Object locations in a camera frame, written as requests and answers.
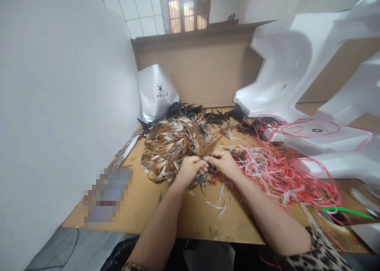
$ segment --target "white tiled wall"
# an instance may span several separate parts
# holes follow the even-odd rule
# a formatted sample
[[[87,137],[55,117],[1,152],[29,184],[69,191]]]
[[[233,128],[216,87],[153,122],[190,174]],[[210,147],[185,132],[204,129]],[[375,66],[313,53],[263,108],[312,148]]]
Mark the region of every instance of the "white tiled wall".
[[[165,34],[160,0],[103,0],[104,5],[122,16],[131,38]]]

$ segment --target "leopard print sleeve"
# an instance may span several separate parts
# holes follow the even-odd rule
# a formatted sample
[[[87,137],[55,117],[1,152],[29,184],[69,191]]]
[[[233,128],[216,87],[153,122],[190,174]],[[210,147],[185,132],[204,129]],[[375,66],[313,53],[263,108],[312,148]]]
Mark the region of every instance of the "leopard print sleeve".
[[[312,228],[307,227],[312,237],[311,251],[278,259],[282,270],[336,270],[353,271],[335,249],[329,247]]]
[[[133,263],[126,263],[120,271],[146,271],[146,269]]]

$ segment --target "woman's right hand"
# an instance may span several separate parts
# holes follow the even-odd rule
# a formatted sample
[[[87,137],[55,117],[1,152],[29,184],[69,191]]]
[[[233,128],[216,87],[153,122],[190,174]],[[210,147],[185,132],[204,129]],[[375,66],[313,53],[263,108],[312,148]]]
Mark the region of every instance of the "woman's right hand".
[[[229,179],[242,174],[235,160],[227,150],[214,150],[212,156],[203,157],[208,163],[215,165]]]

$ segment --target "silver bag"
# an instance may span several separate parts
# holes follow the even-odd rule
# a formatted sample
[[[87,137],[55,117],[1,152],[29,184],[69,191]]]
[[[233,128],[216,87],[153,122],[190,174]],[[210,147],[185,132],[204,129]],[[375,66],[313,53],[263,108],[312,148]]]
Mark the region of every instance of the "silver bag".
[[[138,73],[142,117],[145,122],[162,118],[168,107],[179,101],[169,76],[159,65],[152,65]]]

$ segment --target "hand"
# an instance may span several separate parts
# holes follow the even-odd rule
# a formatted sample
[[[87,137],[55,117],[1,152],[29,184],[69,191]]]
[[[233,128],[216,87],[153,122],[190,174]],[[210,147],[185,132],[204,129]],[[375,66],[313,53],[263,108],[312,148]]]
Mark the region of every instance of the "hand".
[[[198,156],[185,157],[174,182],[181,182],[187,186],[194,179],[198,170],[203,174],[204,171],[207,171],[208,167],[208,163],[201,160]]]
[[[215,165],[216,168],[228,178],[231,179],[242,174],[235,160],[227,150],[214,150],[212,156],[203,157],[203,160]]]

